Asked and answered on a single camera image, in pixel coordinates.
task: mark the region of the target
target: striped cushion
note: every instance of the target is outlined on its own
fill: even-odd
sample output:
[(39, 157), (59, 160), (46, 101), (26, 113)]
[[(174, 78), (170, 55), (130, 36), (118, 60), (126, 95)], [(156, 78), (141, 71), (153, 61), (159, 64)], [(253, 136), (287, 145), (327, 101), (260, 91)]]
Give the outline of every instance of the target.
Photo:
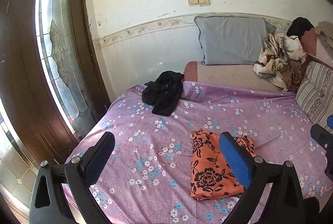
[(333, 114), (333, 70), (312, 61), (296, 93), (296, 102), (313, 124), (318, 123), (333, 134), (327, 126), (327, 117)]

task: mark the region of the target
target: black clothing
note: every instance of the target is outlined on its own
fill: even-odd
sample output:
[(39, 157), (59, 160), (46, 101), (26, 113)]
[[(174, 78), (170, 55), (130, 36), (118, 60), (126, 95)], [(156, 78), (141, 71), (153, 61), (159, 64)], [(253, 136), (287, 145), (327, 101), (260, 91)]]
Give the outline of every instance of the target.
[(156, 81), (142, 92), (142, 102), (154, 106), (152, 113), (170, 116), (183, 92), (183, 77), (183, 74), (173, 71), (161, 73)]
[(291, 24), (289, 30), (287, 31), (287, 36), (298, 36), (299, 39), (304, 35), (304, 32), (311, 30), (314, 26), (309, 20), (303, 17), (297, 17)]

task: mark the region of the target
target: beige sheet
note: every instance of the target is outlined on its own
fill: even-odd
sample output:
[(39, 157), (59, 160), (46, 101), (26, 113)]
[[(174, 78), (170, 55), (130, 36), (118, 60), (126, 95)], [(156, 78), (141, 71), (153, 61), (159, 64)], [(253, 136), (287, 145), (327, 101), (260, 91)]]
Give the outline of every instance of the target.
[(203, 65), (201, 62), (189, 62), (184, 75), (184, 80), (254, 91), (279, 92), (272, 83), (253, 72), (253, 65)]

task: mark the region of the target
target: black cloth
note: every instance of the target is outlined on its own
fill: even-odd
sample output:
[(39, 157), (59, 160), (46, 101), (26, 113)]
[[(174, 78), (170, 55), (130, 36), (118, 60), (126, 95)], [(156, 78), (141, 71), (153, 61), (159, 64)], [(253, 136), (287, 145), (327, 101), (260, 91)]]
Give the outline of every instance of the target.
[(305, 211), (305, 223), (306, 224), (324, 224), (324, 222), (319, 222), (319, 201), (315, 197), (306, 198), (304, 202)]
[(145, 83), (144, 85), (145, 86), (148, 86), (148, 85), (150, 85), (150, 84), (152, 84), (153, 82), (152, 81), (148, 81), (147, 83)]
[(304, 32), (314, 28), (314, 26), (304, 17), (297, 17), (287, 31), (287, 36), (298, 36), (299, 39), (304, 35)]
[(183, 92), (182, 73), (166, 71), (142, 92), (142, 102), (154, 106), (152, 113), (170, 116)]

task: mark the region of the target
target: beige blanket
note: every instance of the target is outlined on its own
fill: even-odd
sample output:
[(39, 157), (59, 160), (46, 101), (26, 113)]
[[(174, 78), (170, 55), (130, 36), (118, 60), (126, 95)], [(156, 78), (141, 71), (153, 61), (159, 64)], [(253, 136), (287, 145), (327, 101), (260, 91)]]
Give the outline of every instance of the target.
[(253, 71), (269, 80), (280, 91), (289, 91), (292, 84), (301, 82), (301, 64), (306, 54), (297, 36), (283, 33), (268, 34)]
[(328, 21), (318, 23), (315, 32), (333, 48), (333, 24)]

